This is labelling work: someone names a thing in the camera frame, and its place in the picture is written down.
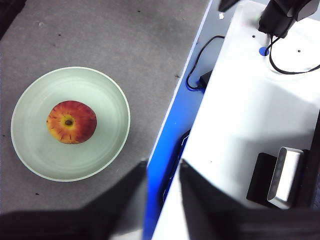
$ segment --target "blue edge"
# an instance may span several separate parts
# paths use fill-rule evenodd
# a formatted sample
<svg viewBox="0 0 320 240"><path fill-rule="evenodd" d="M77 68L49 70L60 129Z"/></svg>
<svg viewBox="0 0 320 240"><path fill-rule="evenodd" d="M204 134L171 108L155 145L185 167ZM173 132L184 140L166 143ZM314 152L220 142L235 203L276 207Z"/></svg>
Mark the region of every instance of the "blue edge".
<svg viewBox="0 0 320 240"><path fill-rule="evenodd" d="M194 46L190 60L187 63L188 65L182 76L181 84L178 87L171 110L148 165L148 198L144 216L143 240L150 240L152 238L163 207L163 193L174 164L174 157L177 154L176 144L182 135L191 129L204 96L203 90L190 91L187 88L186 77L195 64L196 57L201 48L213 36L211 26L213 20L211 18L215 15L211 12L216 11L216 9L210 7L210 5L208 6L209 12L202 30L200 29L201 33L197 39L197 44ZM205 51L203 51L199 63L189 79L191 85L196 86L199 77L213 69L223 41L220 39L214 42L209 44Z"/></svg>
<svg viewBox="0 0 320 240"><path fill-rule="evenodd" d="M171 160L175 154L175 145L192 127L203 98L201 91L189 91L184 83L181 82L179 86L147 169L148 198L144 217L144 240L151 239L163 207L163 193L173 164Z"/></svg>

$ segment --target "blue dot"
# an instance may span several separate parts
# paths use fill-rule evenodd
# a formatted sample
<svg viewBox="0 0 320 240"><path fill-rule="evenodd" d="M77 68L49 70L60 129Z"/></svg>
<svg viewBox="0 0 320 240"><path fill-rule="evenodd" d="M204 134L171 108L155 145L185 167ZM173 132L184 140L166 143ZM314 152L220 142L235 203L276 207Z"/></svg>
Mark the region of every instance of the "blue dot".
<svg viewBox="0 0 320 240"><path fill-rule="evenodd" d="M263 46L263 47L260 47L260 49L259 49L259 53L262 55L262 56L264 56L265 55L265 52L266 52L266 55L269 55L269 50L268 51L266 51L266 47L265 46Z"/></svg>

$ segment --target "black wire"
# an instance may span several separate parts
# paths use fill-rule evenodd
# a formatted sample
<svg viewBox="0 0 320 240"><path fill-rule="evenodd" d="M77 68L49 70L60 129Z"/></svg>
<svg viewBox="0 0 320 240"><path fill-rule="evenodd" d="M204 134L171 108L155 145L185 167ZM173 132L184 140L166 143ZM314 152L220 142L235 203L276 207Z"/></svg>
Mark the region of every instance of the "black wire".
<svg viewBox="0 0 320 240"><path fill-rule="evenodd" d="M292 22L294 21L294 17L291 18L288 26L286 26L286 28L284 29L284 31L279 35L279 37L274 41L274 42L271 42L270 45L265 49L264 51L264 55L267 56L268 55L268 50L272 47L273 44L275 44L280 38L282 38L286 32L289 30Z"/></svg>
<svg viewBox="0 0 320 240"><path fill-rule="evenodd" d="M271 39L271 45L274 44L275 42L273 42L273 36L270 35L270 39ZM295 75L295 74L305 74L305 73L309 73L309 72L312 72L314 70L317 70L317 69L320 69L320 64L308 71L285 71L285 70L282 70L280 68L278 68L276 66L276 64L274 63L273 59L272 59L272 56L271 56L271 51L272 51L272 46L270 48L270 54L269 54L269 60L270 60L270 63L272 65L272 67L279 73L281 74L286 74L286 75Z"/></svg>
<svg viewBox="0 0 320 240"><path fill-rule="evenodd" d="M274 36L270 34L270 45L265 49L264 51L264 55L267 56L268 54L268 49L270 49L270 54L269 54L269 61L270 61L270 64L272 65L272 67L279 73L281 74L286 74L286 75L295 75L295 74L305 74L305 73L309 73L309 72L312 72L314 70L317 70L317 69L320 69L320 64L308 71L285 71L285 70L282 70L280 68L278 68L276 66L276 64L274 63L273 59L272 59L272 56L271 56L271 51L272 51L272 46L273 44L275 44L275 42L277 42L280 38L282 38L286 32L288 31L288 29L290 28L292 22L294 21L294 17L292 17L291 21L289 22L288 26L285 28L285 30L283 31L283 33L281 35L279 35L279 37L277 37L276 40L273 41L273 38Z"/></svg>
<svg viewBox="0 0 320 240"><path fill-rule="evenodd" d="M203 48L201 49L201 51L199 52L198 56L196 57L196 60L195 60L195 64L192 68L192 70L190 71L189 75L186 77L186 85L188 86L188 88L192 89L192 90L198 90L198 89L203 89L204 87L201 86L201 85L198 85L198 86L191 86L189 84L189 78L191 76L191 74L194 72L197 64L198 64L198 61L199 61L199 58L201 56L201 53L204 51L204 49L206 48L206 46L208 46L208 44L213 40L213 39L216 39L216 38L220 38L220 39L224 39L225 37L224 36L221 36L221 35L216 35L214 37L212 37L209 41L206 42L206 44L203 46Z"/></svg>

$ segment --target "gray floor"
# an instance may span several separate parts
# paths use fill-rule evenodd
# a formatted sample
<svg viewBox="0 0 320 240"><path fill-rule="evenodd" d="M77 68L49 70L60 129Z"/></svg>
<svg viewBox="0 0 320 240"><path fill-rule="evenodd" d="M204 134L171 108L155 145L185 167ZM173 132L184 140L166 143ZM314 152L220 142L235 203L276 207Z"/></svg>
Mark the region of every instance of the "gray floor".
<svg viewBox="0 0 320 240"><path fill-rule="evenodd" d="M0 210L76 209L148 158L209 0L28 0L0 42ZM131 110L129 137L105 170L71 183L43 179L18 159L13 109L41 75L86 66L112 77Z"/></svg>

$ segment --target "apple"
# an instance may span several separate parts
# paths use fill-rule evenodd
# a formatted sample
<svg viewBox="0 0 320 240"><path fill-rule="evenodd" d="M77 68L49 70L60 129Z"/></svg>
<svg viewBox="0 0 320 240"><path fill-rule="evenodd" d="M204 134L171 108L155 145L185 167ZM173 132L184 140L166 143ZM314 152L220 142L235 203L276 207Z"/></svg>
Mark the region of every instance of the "apple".
<svg viewBox="0 0 320 240"><path fill-rule="evenodd" d="M80 144L95 132L95 112L79 101L63 101L51 110L46 119L51 135L64 144Z"/></svg>

